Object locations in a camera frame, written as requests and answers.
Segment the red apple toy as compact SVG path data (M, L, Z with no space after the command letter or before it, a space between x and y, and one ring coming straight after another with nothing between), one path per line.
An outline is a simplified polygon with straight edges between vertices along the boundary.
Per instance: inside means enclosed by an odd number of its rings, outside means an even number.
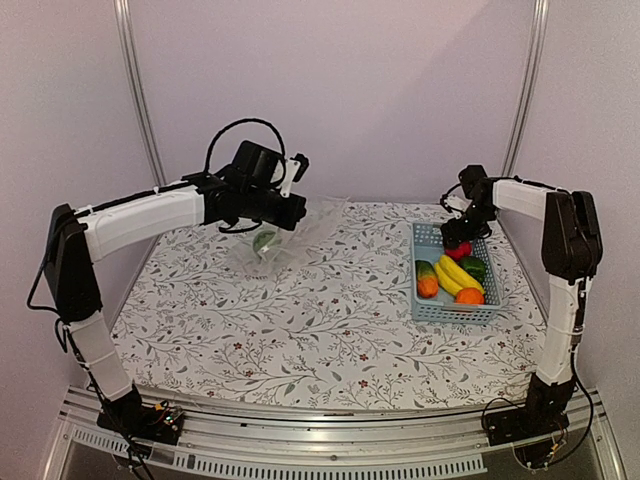
M455 262L459 262L461 259L472 255L472 244L470 242L462 242L456 248L446 248L445 254Z

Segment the green watermelon toy ball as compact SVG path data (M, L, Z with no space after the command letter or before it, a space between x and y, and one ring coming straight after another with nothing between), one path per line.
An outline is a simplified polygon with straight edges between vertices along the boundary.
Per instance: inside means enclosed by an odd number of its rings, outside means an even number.
M257 233L252 242L253 251L257 255L262 255L269 251L275 241L277 240L277 233L273 230L263 230Z

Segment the dark green pepper toy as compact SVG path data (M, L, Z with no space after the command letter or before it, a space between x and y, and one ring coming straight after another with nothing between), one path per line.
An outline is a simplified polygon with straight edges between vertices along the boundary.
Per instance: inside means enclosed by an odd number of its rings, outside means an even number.
M477 282L484 283L487 275L487 266L483 260L475 256L466 256L460 259L459 266Z

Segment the clear zip top bag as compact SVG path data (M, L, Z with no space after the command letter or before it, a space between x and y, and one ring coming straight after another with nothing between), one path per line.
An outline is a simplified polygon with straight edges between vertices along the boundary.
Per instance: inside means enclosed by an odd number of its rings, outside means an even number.
M284 268L298 267L308 251L328 239L340 223L347 198L320 196L306 205L307 213L294 231L286 231L271 225L259 227L239 240L229 249L230 265L248 275L266 277ZM273 230L277 240L262 255L252 248L255 235L263 230Z

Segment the green orange carrot toy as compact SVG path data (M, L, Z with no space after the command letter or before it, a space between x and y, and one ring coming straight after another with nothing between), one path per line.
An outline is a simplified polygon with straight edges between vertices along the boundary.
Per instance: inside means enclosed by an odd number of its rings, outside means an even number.
M425 260L415 261L416 293L422 299L431 299L439 293L439 281L433 265Z

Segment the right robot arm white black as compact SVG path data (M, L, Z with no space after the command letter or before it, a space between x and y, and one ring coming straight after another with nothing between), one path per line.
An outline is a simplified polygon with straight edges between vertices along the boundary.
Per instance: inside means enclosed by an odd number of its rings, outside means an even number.
M603 256L595 202L586 191L489 177L480 165L465 167L458 183L470 204L441 227L447 248L488 236L489 223L500 211L542 222L541 259L550 287L546 338L516 421L524 435L537 436L564 412L577 383L575 357L587 297Z

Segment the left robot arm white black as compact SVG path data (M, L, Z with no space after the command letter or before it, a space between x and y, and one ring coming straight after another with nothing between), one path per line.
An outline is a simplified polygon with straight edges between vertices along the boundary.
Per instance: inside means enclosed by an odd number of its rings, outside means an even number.
M52 213L43 273L54 310L67 327L80 364L111 403L111 419L128 434L148 426L146 408L134 401L134 385L124 369L104 320L94 272L112 253L169 231L218 225L239 234L238 223L270 224L292 231L306 214L306 200L292 193L309 167L298 154L287 158L243 141L230 164L97 207L74 210L63 204Z

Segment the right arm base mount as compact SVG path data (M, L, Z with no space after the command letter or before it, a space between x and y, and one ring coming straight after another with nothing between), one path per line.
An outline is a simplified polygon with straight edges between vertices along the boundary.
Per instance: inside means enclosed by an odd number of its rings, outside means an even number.
M531 440L547 435L547 439L529 443L515 449L516 460L529 469L548 467L559 449L549 435L562 432L569 425L565 413L576 386L572 378L568 382L547 385L536 375L531 377L523 406L488 413L484 410L481 426L491 446Z

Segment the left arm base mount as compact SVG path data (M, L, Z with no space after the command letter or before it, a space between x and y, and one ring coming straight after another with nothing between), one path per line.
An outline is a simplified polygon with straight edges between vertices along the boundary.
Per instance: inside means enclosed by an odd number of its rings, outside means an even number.
M178 444L185 420L181 407L171 406L167 400L153 406L144 405L135 385L121 398L105 399L101 405L98 427L126 438Z

